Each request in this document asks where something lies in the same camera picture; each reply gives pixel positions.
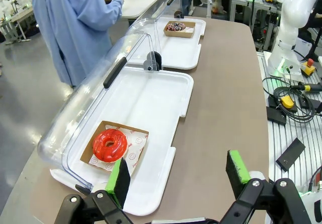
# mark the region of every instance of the display case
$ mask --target display case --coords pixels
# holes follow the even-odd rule
[[[109,180],[109,173],[81,161],[99,124],[110,121],[148,131],[124,205],[134,215],[159,206],[175,155],[172,140],[193,88],[189,75],[159,70],[147,45],[152,38],[146,33],[121,38],[75,89],[38,144],[56,180],[91,191]],[[134,61],[141,67],[128,67]]]
[[[184,18],[182,0],[157,0],[128,29],[127,34],[147,33],[152,38],[153,51],[162,58],[163,67],[192,69],[197,66],[200,55],[200,38],[205,33],[206,22]],[[167,37],[164,33],[169,21],[194,22],[191,38]]]

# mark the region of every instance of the coat sleeve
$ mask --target coat sleeve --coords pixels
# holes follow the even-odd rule
[[[106,31],[122,16],[123,0],[112,0],[108,5],[104,0],[83,0],[78,19],[92,29]]]

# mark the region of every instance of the donut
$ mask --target donut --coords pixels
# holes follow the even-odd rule
[[[186,28],[186,25],[183,23],[175,22],[167,25],[168,31],[181,31]]]
[[[101,161],[113,163],[124,157],[127,152],[125,135],[116,129],[107,129],[93,142],[93,153]]]

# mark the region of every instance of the green tape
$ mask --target green tape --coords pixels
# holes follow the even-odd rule
[[[113,197],[115,203],[121,208],[120,202],[118,201],[116,195],[115,195],[115,186],[117,179],[119,177],[119,172],[120,172],[120,165],[121,165],[121,160],[118,160],[115,162],[113,171],[110,175],[110,179],[105,187],[105,191]]]
[[[251,179],[251,176],[237,150],[230,150],[229,151],[230,157],[235,165],[235,168],[238,173],[239,180],[242,184],[248,183]]]

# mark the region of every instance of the metal grooved surface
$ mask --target metal grooved surface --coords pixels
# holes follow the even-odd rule
[[[264,55],[258,53],[258,60],[260,64],[262,79],[269,77]],[[314,73],[311,77],[305,78],[306,83],[316,84],[319,81],[318,76]],[[286,86],[279,81],[267,80],[263,83],[263,86],[270,93],[273,93],[273,89],[280,86]],[[321,94],[309,93],[307,96],[314,100],[322,102]],[[265,93],[266,105],[268,106],[268,94]],[[296,99],[296,105],[299,106],[298,98]],[[313,173],[318,167],[322,165],[322,117],[315,116],[314,119],[307,123],[297,123],[287,117],[287,123],[284,127],[277,123],[268,121],[269,132],[269,178],[276,181],[280,178],[290,178],[293,180],[296,186],[308,185]],[[300,157],[295,161],[295,164],[289,169],[288,172],[284,172],[278,164],[275,162],[287,147],[293,142],[295,138],[298,138],[304,145],[305,150]]]

